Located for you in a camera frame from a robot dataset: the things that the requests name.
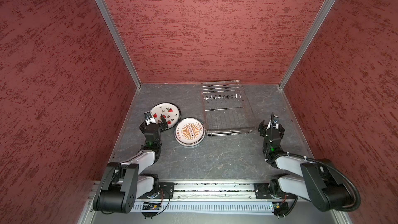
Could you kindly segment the plain white plate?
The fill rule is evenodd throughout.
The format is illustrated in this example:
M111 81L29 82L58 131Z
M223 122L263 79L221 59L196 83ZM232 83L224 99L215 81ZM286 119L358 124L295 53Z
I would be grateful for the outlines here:
M177 105L172 103L161 103L154 106L150 110L152 117L156 123L162 123L161 117L163 117L167 123L167 128L165 130L174 127L181 119L181 111Z

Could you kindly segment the orange sunburst green rim plate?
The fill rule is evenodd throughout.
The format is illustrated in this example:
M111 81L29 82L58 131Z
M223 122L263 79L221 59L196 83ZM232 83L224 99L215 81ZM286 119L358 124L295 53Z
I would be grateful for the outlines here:
M199 119L185 118L175 126L174 137L180 146L197 147L206 137L205 126Z

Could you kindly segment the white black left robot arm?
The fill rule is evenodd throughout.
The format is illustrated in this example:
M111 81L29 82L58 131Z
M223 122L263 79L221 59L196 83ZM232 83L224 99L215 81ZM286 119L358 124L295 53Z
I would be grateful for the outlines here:
M103 214L129 213L135 200L142 195L156 192L159 179L155 174L142 172L155 164L161 154L161 132L169 126L162 116L145 120L140 126L145 144L126 162L110 162L105 169L93 200L93 210Z

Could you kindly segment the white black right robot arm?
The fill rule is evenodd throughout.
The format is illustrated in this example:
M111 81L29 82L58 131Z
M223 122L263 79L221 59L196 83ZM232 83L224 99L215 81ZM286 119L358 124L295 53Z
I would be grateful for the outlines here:
M273 199L284 200L288 195L304 199L321 211L353 212L361 205L361 196L354 183L332 161L313 159L282 149L285 128L276 116L269 123L262 121L258 131L263 140L265 162L283 170L274 175L268 184L268 194Z

